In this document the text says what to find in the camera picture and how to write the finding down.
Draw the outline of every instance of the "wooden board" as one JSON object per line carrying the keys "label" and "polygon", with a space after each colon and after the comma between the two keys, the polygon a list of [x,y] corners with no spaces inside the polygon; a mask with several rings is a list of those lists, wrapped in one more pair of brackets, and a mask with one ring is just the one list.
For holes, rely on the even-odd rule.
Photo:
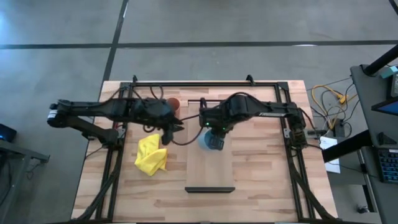
{"label": "wooden board", "polygon": [[[188,104],[188,116],[198,114],[199,103]],[[199,118],[188,120],[188,139],[200,130]],[[224,139],[221,151],[203,148],[203,139],[191,143],[187,152],[187,187],[233,187],[231,138]]]}
{"label": "wooden board", "polygon": [[[105,82],[100,101],[109,98],[120,82]],[[293,102],[310,116],[311,110],[303,81],[289,81]],[[136,88],[142,97],[151,96],[149,88]],[[154,88],[155,94],[160,91]],[[205,97],[222,100],[244,91],[261,101],[275,101],[270,87],[165,87],[164,97],[180,99],[180,117],[188,116],[188,100]],[[95,124],[110,128],[112,122],[96,118]],[[142,126],[129,124],[126,134],[122,171],[114,211],[115,222],[289,222],[297,221],[292,186],[289,179],[280,121],[276,118],[253,118],[239,123],[230,132],[233,185],[230,194],[188,194],[188,151],[192,147],[169,144],[167,171],[159,170],[149,177],[134,165],[137,143],[148,134]],[[175,133],[175,140],[189,140],[188,131]],[[99,148],[89,144],[87,153]],[[321,152],[308,147],[303,151],[310,188],[320,203],[337,216]],[[106,150],[90,156],[84,163],[72,218],[82,214],[98,193],[101,185]],[[300,194],[303,209],[303,193]],[[108,209],[108,199],[104,213]]]}

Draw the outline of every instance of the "concrete floor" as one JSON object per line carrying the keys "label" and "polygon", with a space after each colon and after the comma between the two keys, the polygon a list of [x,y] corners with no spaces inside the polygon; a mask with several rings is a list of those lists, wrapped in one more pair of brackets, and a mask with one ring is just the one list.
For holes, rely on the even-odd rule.
{"label": "concrete floor", "polygon": [[[121,4],[3,0],[0,45],[111,43]],[[386,0],[130,0],[125,15],[120,43],[393,40],[398,35],[392,29],[398,16]],[[251,74],[257,80],[305,80],[310,88],[349,77],[350,66],[370,63],[391,47],[118,49],[110,80],[130,80],[133,74],[140,80],[243,80]],[[32,180],[24,181],[13,223],[69,219],[87,141],[72,129],[50,128],[48,108],[59,98],[96,101],[108,55],[109,49],[0,50],[0,123],[18,130],[16,144],[51,155]],[[343,92],[350,83],[331,87]],[[331,96],[325,101],[336,103]],[[320,118],[315,123],[323,126]],[[353,134],[366,129],[360,106],[350,123]],[[363,202],[361,189],[331,184],[340,218],[380,222],[375,214],[355,212]]]}

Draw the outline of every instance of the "wooden block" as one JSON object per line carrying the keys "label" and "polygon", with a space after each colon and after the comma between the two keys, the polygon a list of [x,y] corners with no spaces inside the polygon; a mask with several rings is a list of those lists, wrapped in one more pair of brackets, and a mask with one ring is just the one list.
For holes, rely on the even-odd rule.
{"label": "wooden block", "polygon": [[[199,104],[190,103],[188,109],[189,116],[195,115],[199,111]],[[193,139],[199,129],[198,118],[190,119],[188,139]],[[198,141],[189,145],[187,187],[233,187],[231,140],[228,135],[221,151],[203,149]]]}

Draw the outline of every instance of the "yellow rag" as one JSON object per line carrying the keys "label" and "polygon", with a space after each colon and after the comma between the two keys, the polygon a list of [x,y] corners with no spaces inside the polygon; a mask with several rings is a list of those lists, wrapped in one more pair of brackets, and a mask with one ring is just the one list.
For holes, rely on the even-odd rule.
{"label": "yellow rag", "polygon": [[153,134],[138,142],[134,164],[149,176],[154,175],[159,168],[166,170],[167,149],[159,149],[159,139],[158,134]]}

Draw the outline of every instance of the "white paper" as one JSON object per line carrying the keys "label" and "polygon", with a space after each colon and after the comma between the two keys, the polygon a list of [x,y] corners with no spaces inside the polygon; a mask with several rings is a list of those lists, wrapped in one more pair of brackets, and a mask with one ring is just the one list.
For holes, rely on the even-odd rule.
{"label": "white paper", "polygon": [[[325,150],[329,147],[337,145],[337,139],[321,137],[321,144],[320,147]],[[337,174],[340,173],[340,161],[339,159],[335,159],[334,161],[330,161],[325,163],[326,171],[335,172]]]}

